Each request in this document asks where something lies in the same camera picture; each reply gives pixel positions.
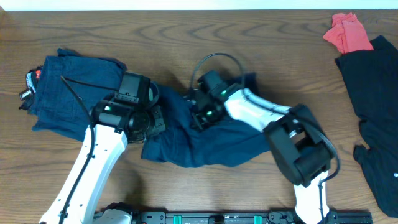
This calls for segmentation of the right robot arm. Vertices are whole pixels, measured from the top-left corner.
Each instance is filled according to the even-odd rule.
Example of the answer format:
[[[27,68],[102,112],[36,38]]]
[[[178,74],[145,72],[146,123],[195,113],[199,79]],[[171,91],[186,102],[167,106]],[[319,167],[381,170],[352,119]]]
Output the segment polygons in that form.
[[[205,129],[227,113],[260,131],[285,178],[294,185],[295,213],[304,223],[327,223],[326,182],[331,160],[338,154],[305,105],[278,105],[255,95],[250,89],[199,90],[189,94],[195,125]]]

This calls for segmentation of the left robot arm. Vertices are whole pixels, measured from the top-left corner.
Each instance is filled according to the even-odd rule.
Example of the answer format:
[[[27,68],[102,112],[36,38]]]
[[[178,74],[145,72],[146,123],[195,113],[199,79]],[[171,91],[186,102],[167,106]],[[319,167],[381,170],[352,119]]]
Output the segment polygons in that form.
[[[117,203],[103,212],[96,208],[127,145],[165,131],[162,108],[101,100],[91,110],[90,118],[80,153],[60,193],[42,215],[41,223],[136,222],[133,211],[123,204]]]

